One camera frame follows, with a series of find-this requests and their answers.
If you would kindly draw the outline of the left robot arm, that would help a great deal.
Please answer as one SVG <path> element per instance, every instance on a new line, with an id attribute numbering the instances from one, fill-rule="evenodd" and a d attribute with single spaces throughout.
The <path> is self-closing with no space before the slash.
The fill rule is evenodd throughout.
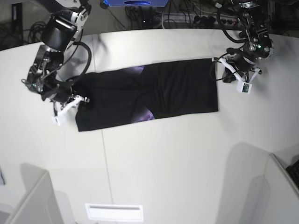
<path id="1" fill-rule="evenodd" d="M 229 35 L 221 21 L 221 14 L 235 7 L 238 10 L 234 14 L 242 27 L 239 39 Z M 250 94 L 253 80 L 257 75 L 262 74 L 261 69 L 257 67 L 258 62 L 269 58 L 274 52 L 274 44 L 265 25 L 261 1 L 233 0 L 217 10 L 216 20 L 224 35 L 231 42 L 242 46 L 228 48 L 225 54 L 212 60 L 214 66 L 221 63 L 225 67 L 222 78 L 213 80 L 224 83 L 236 81 L 238 92 Z"/>

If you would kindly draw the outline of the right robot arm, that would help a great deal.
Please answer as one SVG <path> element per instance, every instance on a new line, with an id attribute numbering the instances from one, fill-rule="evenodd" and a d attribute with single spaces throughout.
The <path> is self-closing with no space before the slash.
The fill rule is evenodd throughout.
<path id="1" fill-rule="evenodd" d="M 71 108 L 78 107 L 81 102 L 89 102 L 89 98 L 78 95 L 73 86 L 82 79 L 91 63 L 90 48 L 77 37 L 83 34 L 83 26 L 92 6 L 86 0 L 75 0 L 70 7 L 56 0 L 40 0 L 39 4 L 51 15 L 41 35 L 42 45 L 22 83 L 29 91 L 39 94 L 43 101 L 49 99 L 53 103 L 52 120 L 61 125 Z M 59 81 L 57 72 L 68 63 L 64 53 L 71 46 L 82 46 L 87 51 L 86 66 L 80 75 L 68 81 Z"/>

